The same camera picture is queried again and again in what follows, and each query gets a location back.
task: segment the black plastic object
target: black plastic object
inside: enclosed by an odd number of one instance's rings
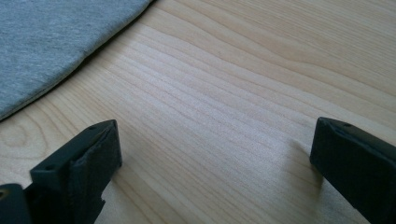
[[[396,147],[343,121],[319,118],[311,163],[371,223],[396,223]]]
[[[105,204],[102,192],[120,166],[117,122],[92,125],[30,171],[33,183],[24,195],[19,185],[0,186],[6,193],[0,223],[93,223]]]

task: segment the light wood surface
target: light wood surface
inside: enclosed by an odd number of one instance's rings
[[[395,36],[390,0],[157,1],[0,123],[0,184],[116,119],[96,223],[366,223],[308,158],[318,117],[396,145]]]

